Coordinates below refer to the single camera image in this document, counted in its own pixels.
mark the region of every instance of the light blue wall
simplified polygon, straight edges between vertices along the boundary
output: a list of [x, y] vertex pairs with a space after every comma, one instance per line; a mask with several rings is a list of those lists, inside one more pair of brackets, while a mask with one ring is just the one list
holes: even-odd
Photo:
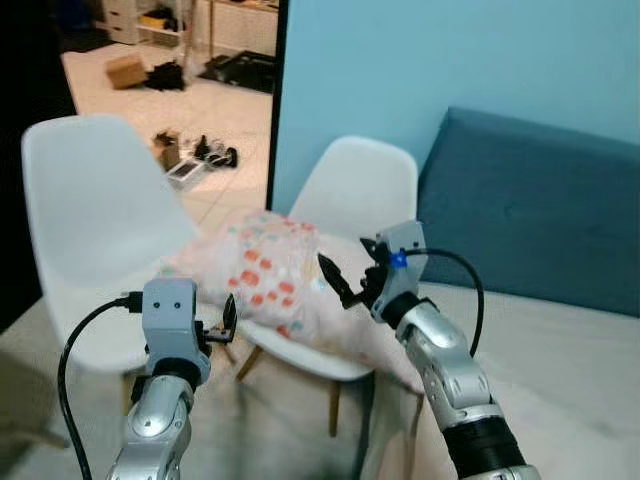
[[290, 0], [273, 208], [344, 134], [422, 163], [448, 106], [638, 143], [637, 0]]

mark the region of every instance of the white chair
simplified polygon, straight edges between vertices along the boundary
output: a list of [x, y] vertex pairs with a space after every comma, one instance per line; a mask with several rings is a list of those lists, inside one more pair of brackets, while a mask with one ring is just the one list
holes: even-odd
[[[417, 192], [418, 170], [407, 152], [371, 139], [342, 137], [329, 145], [289, 216], [312, 223], [324, 233], [358, 241], [415, 219]], [[287, 340], [252, 321], [238, 325], [255, 348], [236, 380], [243, 380], [263, 351], [329, 379], [329, 435], [335, 436], [341, 383], [357, 380], [371, 369]]]
[[[141, 290], [164, 256], [198, 234], [147, 146], [124, 120], [49, 120], [22, 140], [31, 241], [53, 328], [64, 344], [94, 308]], [[140, 317], [112, 309], [72, 357], [104, 372], [146, 362]]]

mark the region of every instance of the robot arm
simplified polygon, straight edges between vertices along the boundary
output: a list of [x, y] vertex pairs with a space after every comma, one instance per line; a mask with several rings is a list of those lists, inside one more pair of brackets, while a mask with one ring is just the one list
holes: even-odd
[[539, 480], [535, 467], [524, 461], [486, 375], [469, 354], [463, 332], [417, 296], [427, 263], [421, 224], [406, 222], [362, 243], [376, 265], [365, 272], [357, 295], [330, 259], [319, 255], [320, 267], [345, 308], [362, 302], [375, 321], [395, 330], [422, 377], [458, 477]]
[[188, 279], [156, 279], [142, 297], [149, 376], [138, 377], [125, 426], [125, 442], [107, 480], [179, 480], [191, 440], [189, 412], [196, 388], [209, 378], [207, 342], [233, 340], [236, 310], [229, 297], [224, 328], [205, 332], [195, 321], [196, 287]]

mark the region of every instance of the pillow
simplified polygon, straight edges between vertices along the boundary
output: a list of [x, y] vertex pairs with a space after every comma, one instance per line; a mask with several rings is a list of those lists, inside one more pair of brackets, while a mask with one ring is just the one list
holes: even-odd
[[293, 341], [380, 369], [423, 393], [393, 330], [374, 322], [363, 305], [342, 308], [324, 280], [318, 252], [333, 259], [354, 286], [372, 264], [359, 243], [271, 212], [241, 210], [213, 236], [167, 259], [160, 275], [192, 278], [198, 300], [218, 307], [232, 293], [240, 321], [251, 319]]

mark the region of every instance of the black cable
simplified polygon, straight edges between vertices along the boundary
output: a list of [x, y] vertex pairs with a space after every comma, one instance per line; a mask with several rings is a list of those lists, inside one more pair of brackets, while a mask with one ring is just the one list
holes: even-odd
[[462, 267], [464, 267], [464, 269], [469, 273], [469, 276], [472, 278], [473, 284], [476, 288], [476, 292], [478, 293], [478, 314], [476, 316], [476, 328], [473, 332], [473, 340], [471, 341], [471, 348], [469, 349], [469, 354], [473, 357], [476, 354], [478, 344], [480, 343], [480, 335], [482, 335], [482, 323], [484, 320], [484, 287], [482, 286], [482, 280], [480, 280], [478, 272], [476, 272], [475, 268], [473, 268], [473, 265], [471, 265], [461, 255], [450, 252], [448, 250], [443, 250], [441, 248], [416, 248], [414, 250], [406, 250], [404, 254], [407, 256], [434, 255], [436, 257], [450, 258], [451, 260], [454, 260], [462, 265]]
[[69, 435], [71, 436], [71, 442], [73, 443], [73, 448], [76, 451], [76, 456], [78, 457], [78, 464], [80, 465], [80, 471], [82, 472], [83, 480], [91, 480], [91, 469], [89, 468], [89, 462], [87, 461], [87, 455], [84, 452], [84, 447], [82, 446], [82, 440], [80, 440], [80, 434], [78, 433], [78, 429], [73, 420], [73, 415], [71, 415], [71, 407], [69, 406], [69, 398], [67, 397], [67, 382], [66, 382], [66, 370], [67, 370], [67, 360], [69, 359], [69, 353], [71, 353], [71, 347], [75, 343], [76, 339], [82, 333], [82, 330], [95, 319], [101, 313], [106, 312], [110, 308], [113, 307], [128, 307], [129, 306], [129, 297], [117, 298], [112, 300], [104, 305], [96, 308], [93, 312], [85, 317], [78, 326], [73, 330], [69, 338], [67, 339], [67, 343], [64, 346], [64, 350], [62, 351], [62, 355], [60, 355], [60, 363], [58, 364], [58, 398], [60, 399], [60, 408], [62, 409], [62, 416], [64, 417], [64, 423], [67, 424], [67, 428], [69, 429]]

